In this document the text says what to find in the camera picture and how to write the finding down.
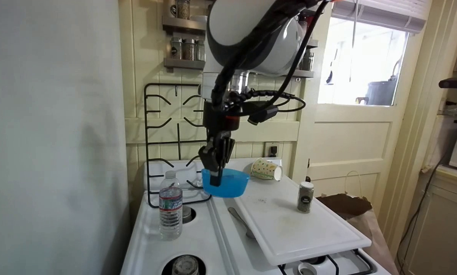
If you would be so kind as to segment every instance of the white kitchen cabinet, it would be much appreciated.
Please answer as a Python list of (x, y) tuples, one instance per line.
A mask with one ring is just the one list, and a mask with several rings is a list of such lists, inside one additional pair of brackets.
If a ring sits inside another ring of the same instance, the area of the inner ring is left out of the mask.
[(457, 169), (438, 166), (412, 229), (404, 265), (414, 275), (457, 273)]

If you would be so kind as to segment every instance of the plastic water bottle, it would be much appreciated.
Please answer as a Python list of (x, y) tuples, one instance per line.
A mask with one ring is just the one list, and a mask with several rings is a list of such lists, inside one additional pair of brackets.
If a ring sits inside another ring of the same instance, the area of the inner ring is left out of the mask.
[(181, 187), (175, 170), (166, 170), (158, 193), (160, 224), (163, 238), (175, 238), (181, 233)]

